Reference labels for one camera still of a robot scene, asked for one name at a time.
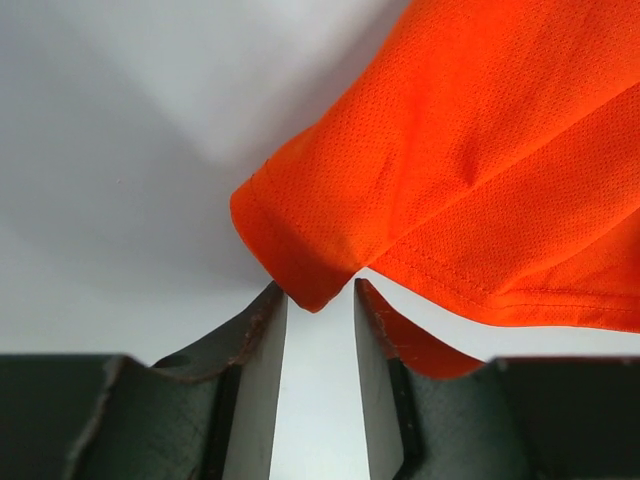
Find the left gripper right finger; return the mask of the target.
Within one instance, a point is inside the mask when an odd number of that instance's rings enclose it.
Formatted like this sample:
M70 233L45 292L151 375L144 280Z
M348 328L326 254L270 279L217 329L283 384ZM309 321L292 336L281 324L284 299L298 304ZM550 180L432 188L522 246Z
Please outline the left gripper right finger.
M354 285L373 479L635 479L635 357L479 361Z

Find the orange t shirt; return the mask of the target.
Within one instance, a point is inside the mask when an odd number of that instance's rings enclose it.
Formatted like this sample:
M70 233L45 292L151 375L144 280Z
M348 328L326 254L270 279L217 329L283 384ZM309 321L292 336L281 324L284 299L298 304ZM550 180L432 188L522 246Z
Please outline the orange t shirt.
M361 269L499 327L639 329L639 5L413 1L232 195L302 308Z

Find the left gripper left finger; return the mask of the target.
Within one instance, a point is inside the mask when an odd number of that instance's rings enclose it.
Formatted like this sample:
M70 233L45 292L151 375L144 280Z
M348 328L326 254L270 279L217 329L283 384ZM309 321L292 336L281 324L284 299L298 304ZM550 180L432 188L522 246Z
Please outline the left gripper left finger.
M145 365L124 354L1 358L5 479L265 479L287 300L241 313Z

